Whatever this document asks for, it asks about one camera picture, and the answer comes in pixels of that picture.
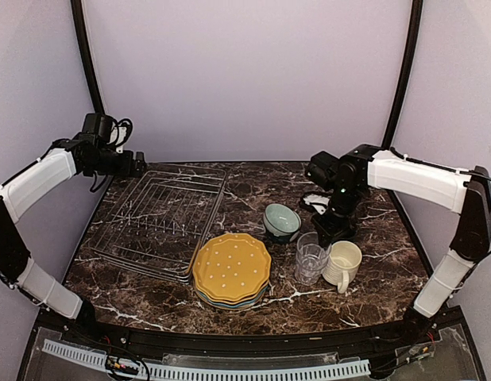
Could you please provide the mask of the clear ribbed drinking glass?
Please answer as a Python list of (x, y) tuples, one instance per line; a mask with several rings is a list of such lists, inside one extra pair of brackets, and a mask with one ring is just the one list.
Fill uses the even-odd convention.
[(330, 245), (321, 246), (317, 232), (302, 234), (296, 243), (295, 278), (310, 286), (321, 276), (330, 259)]

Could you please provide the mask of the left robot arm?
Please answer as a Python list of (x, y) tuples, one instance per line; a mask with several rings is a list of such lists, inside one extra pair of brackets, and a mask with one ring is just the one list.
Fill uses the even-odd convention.
[(87, 114), (81, 132), (53, 141), (42, 156), (0, 184), (0, 280), (73, 320), (72, 332), (86, 346), (103, 339), (102, 326), (94, 322), (95, 308), (34, 261), (17, 224), (45, 195), (77, 175), (94, 180), (91, 192), (110, 177), (141, 177), (146, 169), (143, 152), (123, 148), (132, 132), (129, 118)]

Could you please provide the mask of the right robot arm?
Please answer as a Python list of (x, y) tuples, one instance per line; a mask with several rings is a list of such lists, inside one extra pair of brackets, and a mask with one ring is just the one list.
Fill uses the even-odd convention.
[(317, 153), (305, 175), (330, 193), (326, 209), (314, 214), (311, 222), (319, 245), (338, 257), (341, 269), (330, 281), (339, 292), (344, 292), (351, 280), (350, 238), (357, 231), (354, 215), (369, 189), (408, 194), (459, 215), (447, 254), (396, 328), (396, 336), (404, 344), (414, 344), (426, 334), (442, 305), (491, 254), (491, 178), (483, 167), (444, 167), (402, 155), (394, 148), (362, 144), (339, 158)]

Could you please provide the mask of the metal wire dish rack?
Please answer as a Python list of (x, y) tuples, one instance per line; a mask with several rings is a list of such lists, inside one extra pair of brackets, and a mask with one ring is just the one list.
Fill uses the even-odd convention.
[(141, 178), (122, 188), (90, 249), (122, 269), (190, 283), (226, 178), (225, 170), (203, 164), (150, 164)]

